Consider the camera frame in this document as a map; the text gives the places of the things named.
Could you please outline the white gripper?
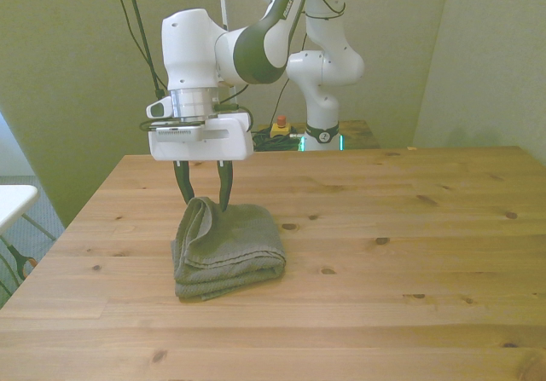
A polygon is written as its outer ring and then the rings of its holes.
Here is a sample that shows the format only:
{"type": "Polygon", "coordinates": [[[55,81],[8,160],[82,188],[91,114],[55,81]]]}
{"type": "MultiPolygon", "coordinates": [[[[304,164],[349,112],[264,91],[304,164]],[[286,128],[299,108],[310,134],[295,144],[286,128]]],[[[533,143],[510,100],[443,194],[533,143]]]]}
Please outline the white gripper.
{"type": "Polygon", "coordinates": [[[215,160],[220,179],[219,205],[226,210],[233,184],[233,163],[253,153],[247,113],[225,113],[197,125],[161,125],[148,133],[150,152],[156,160],[174,161],[178,188],[186,204],[195,196],[189,162],[215,160]]]}

